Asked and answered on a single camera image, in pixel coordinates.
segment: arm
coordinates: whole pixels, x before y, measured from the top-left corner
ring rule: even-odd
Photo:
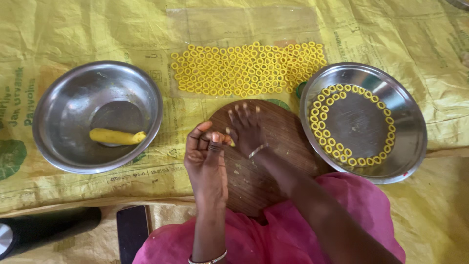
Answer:
[[[227,135],[206,132],[211,122],[199,124],[186,141],[184,166],[194,190],[197,218],[191,261],[208,262],[225,253],[225,209],[228,200],[223,145]],[[218,263],[226,263],[223,258]]]
[[[251,114],[236,108],[229,113],[235,129],[228,129],[236,147],[246,156],[264,144],[259,112]],[[334,264],[400,264],[400,261],[363,230],[315,180],[302,170],[285,162],[271,149],[265,148],[255,156],[278,182],[281,190],[292,200],[318,237],[323,250]]]

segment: mobile phone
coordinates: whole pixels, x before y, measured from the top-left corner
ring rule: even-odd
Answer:
[[[147,209],[144,205],[117,212],[117,236],[121,264],[132,264],[137,251],[148,238]]]

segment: pink dress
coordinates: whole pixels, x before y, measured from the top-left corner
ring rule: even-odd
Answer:
[[[356,222],[405,262],[405,252],[394,238],[390,204],[371,182],[351,173],[334,172],[316,181],[347,209]],[[261,226],[244,214],[226,213],[226,256],[238,264],[331,263],[318,239],[292,202],[264,209],[268,225]],[[134,264],[187,263],[192,253],[195,218],[182,225],[165,225],[153,231],[137,252]]]

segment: silver bangle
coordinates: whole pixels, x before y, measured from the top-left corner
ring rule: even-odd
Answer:
[[[268,146],[269,146],[269,143],[265,143],[265,144],[260,145],[260,146],[259,146],[258,148],[256,148],[253,152],[251,152],[251,154],[249,154],[249,158],[254,157],[254,155],[255,155],[257,152],[263,150],[264,148],[266,148],[266,147],[268,147]]]
[[[211,260],[211,261],[208,261],[208,262],[193,262],[191,259],[192,259],[192,255],[190,255],[189,257],[189,264],[213,264],[215,262],[218,262],[220,260],[222,260],[228,253],[228,249],[225,250],[225,253],[223,253],[221,256]]]

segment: round wooden board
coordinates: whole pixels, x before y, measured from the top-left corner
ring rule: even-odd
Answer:
[[[265,129],[270,147],[286,162],[309,173],[319,175],[315,162],[314,149],[306,138],[300,119],[290,111],[263,100],[241,100],[218,109],[210,120],[213,130],[226,133],[231,126],[228,110],[235,110],[248,103],[252,112],[255,106],[261,108],[262,126]],[[280,192],[274,178],[252,159],[243,157],[231,147],[225,148],[225,161],[228,173],[228,203],[234,212],[244,213],[249,217],[263,216],[262,209],[286,200]]]

